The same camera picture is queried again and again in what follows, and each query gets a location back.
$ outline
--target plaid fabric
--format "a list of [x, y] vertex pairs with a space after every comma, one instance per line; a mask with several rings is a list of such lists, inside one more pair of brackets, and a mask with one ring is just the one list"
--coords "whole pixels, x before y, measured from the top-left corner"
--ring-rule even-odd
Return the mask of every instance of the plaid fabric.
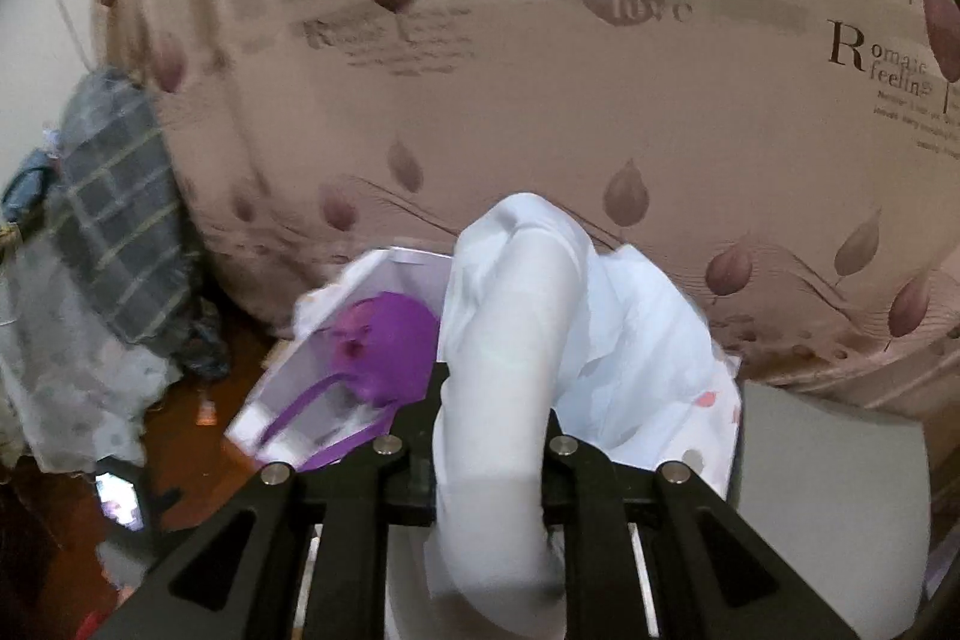
[[[209, 308], [192, 302], [199, 244], [187, 246], [193, 234], [146, 92], [117, 68], [83, 78], [64, 113], [59, 153], [47, 224], [93, 309], [127, 343], [176, 357], [190, 341], [188, 368], [226, 373]], [[206, 316], [198, 328], [193, 310]]]

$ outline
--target phone screen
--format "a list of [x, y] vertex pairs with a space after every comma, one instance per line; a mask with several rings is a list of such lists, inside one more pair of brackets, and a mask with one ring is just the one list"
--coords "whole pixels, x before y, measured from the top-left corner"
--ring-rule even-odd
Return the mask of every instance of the phone screen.
[[97, 495], [100, 497], [100, 508], [107, 518], [131, 531], [142, 530], [140, 503], [131, 482], [117, 475], [103, 473], [97, 476]]

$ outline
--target white fabric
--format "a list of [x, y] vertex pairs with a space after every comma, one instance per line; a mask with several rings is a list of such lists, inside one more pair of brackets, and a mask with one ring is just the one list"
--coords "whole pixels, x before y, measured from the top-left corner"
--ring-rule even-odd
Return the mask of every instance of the white fabric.
[[44, 472], [89, 471], [105, 456], [142, 464], [144, 410], [179, 370], [110, 333], [48, 231], [4, 261], [0, 321], [8, 313], [16, 320], [0, 327], [0, 410], [10, 406], [0, 413], [0, 443], [20, 448], [0, 446], [6, 465], [24, 443]]
[[[504, 199], [461, 235], [439, 359], [450, 379], [433, 441], [440, 555], [428, 543], [425, 563], [434, 600], [456, 588], [510, 632], [556, 632], [559, 568], [539, 508], [550, 405], [567, 434], [615, 461], [654, 469], [683, 459], [726, 495], [736, 361], [640, 252], [598, 256], [580, 225], [539, 196]], [[523, 614], [532, 605], [539, 615]]]

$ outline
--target purple toy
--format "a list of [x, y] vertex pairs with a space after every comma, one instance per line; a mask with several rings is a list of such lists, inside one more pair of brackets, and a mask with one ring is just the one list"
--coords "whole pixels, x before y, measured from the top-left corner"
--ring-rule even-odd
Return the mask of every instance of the purple toy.
[[426, 396], [437, 359], [440, 321], [429, 309], [401, 293], [379, 293], [342, 311], [323, 335], [332, 339], [330, 372], [282, 410], [261, 434], [262, 448], [315, 400], [339, 384], [358, 405], [377, 408], [376, 420], [359, 432], [320, 448], [299, 471], [344, 458], [353, 448], [390, 431], [404, 405]]

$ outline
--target clothes pile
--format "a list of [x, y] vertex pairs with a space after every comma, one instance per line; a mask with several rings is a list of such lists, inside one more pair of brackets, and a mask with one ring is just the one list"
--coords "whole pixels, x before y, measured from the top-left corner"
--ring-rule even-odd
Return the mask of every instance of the clothes pile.
[[117, 68], [80, 81], [61, 130], [2, 199], [0, 461], [142, 463], [142, 415], [188, 370], [229, 373], [202, 247], [150, 98]]

